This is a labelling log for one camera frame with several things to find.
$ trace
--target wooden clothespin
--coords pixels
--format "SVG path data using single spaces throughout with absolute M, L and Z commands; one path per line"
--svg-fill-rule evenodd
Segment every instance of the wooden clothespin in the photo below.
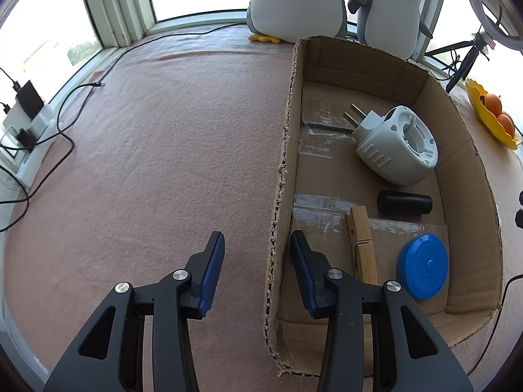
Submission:
M 367 210 L 364 206 L 355 206 L 346 214 L 356 279 L 363 283 L 378 285 L 376 257 Z

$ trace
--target metal screw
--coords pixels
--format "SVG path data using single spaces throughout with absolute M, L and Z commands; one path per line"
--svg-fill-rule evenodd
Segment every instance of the metal screw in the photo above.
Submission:
M 126 282 L 118 283 L 114 287 L 114 290 L 116 290 L 118 293 L 125 293 L 125 292 L 127 292 L 127 290 L 129 290 L 129 283 L 126 283 Z
M 173 278 L 175 280 L 185 280 L 188 275 L 189 273 L 184 269 L 178 269 L 175 272 L 173 272 Z
M 390 280 L 387 282 L 387 289 L 389 289 L 391 292 L 399 292 L 401 290 L 401 284 L 395 282 L 394 280 Z
M 327 271 L 327 275 L 331 278 L 331 279 L 341 279 L 342 276 L 343 276 L 343 273 L 341 270 L 339 270 L 338 268 L 331 268 Z

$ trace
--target white plug adapter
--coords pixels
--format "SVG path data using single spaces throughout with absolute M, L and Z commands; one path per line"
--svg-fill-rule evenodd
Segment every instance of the white plug adapter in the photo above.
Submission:
M 356 106 L 362 122 L 348 113 L 344 118 L 356 129 L 352 136 L 356 154 L 376 174 L 399 186 L 413 186 L 425 178 L 438 162 L 436 141 L 422 120 L 408 107 L 397 106 L 385 116 L 368 114 Z

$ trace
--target blue round container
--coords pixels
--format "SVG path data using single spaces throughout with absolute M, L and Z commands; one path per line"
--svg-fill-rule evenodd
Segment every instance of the blue round container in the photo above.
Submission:
M 430 299 L 443 287 L 448 267 L 441 240 L 433 234 L 423 234 L 407 243 L 399 254 L 397 280 L 412 297 Z

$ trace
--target gray penguin plush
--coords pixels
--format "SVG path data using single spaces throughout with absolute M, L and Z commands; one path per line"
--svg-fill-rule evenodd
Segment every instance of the gray penguin plush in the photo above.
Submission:
M 250 0 L 247 25 L 252 41 L 294 43 L 313 35 L 344 38 L 347 12 L 344 0 Z
M 407 60 L 414 52 L 418 31 L 432 38 L 419 16 L 421 0 L 349 0 L 349 11 L 357 15 L 358 40 Z

